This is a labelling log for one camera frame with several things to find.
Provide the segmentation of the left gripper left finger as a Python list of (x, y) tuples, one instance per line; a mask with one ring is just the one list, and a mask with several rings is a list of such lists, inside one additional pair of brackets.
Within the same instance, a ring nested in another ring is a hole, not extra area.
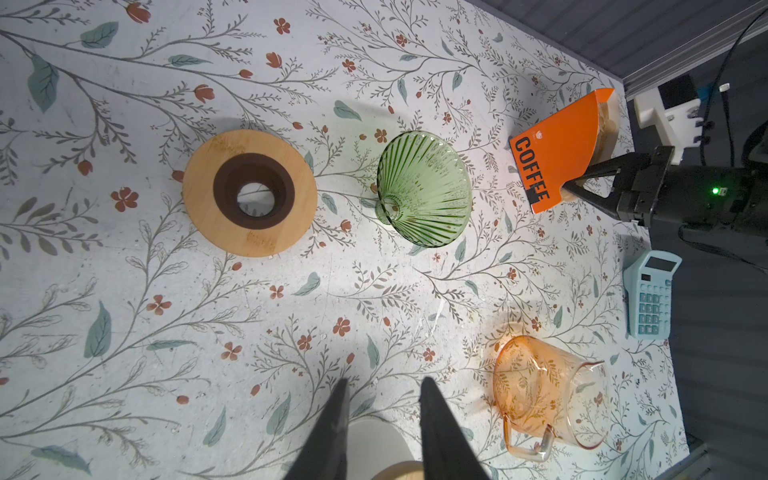
[(284, 480), (347, 478), (349, 408), (348, 380), (341, 379)]

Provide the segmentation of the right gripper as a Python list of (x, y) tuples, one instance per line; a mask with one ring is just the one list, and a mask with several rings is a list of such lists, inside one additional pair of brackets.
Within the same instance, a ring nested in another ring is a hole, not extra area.
[(590, 165), (566, 182), (567, 195), (613, 219), (653, 220), (691, 230), (767, 235), (767, 126), (753, 131), (738, 165), (670, 163), (675, 149), (659, 143)]

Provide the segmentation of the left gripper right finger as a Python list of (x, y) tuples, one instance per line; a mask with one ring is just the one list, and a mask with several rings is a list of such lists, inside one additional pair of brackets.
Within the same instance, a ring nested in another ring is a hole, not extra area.
[(423, 379), (419, 401), (424, 478), (488, 480), (432, 378)]

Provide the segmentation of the orange coffee filter box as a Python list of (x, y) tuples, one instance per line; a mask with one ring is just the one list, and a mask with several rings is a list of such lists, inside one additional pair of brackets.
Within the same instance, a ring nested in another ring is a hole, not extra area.
[(595, 90), (509, 139), (533, 213), (573, 201), (564, 185), (611, 158), (620, 130), (619, 100), (613, 88)]

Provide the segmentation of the orange glass pitcher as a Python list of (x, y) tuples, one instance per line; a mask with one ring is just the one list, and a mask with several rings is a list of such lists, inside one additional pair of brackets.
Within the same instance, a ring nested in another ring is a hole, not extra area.
[(509, 340), (493, 371), (507, 451), (547, 461), (557, 441), (594, 450), (611, 424), (609, 376), (590, 361), (528, 335)]

